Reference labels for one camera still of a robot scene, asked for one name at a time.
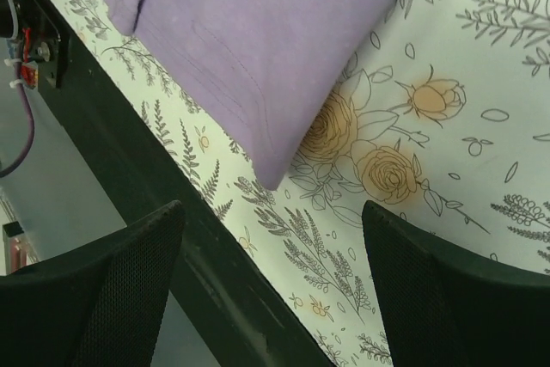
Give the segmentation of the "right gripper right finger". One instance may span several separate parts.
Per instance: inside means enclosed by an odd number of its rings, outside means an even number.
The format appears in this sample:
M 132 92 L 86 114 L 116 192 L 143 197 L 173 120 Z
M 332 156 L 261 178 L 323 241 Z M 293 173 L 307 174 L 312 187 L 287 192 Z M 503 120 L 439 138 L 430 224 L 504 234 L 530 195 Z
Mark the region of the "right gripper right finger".
M 549 277 L 432 235 L 379 204 L 364 245 L 396 366 L 547 366 Z

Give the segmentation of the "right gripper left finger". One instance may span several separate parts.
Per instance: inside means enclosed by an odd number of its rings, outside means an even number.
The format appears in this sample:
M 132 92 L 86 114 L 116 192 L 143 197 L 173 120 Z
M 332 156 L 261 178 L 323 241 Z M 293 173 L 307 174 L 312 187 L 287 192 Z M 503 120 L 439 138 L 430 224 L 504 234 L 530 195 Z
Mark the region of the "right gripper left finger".
M 148 366 L 180 252 L 172 201 L 126 228 L 1 278 L 3 366 Z

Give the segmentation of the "purple t shirt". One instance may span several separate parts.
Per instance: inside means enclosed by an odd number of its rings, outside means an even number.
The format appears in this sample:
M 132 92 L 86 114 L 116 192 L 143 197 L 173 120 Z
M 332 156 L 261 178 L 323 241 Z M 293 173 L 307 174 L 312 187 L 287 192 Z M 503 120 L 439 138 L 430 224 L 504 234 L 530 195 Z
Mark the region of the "purple t shirt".
M 276 189 L 391 0 L 104 0 Z

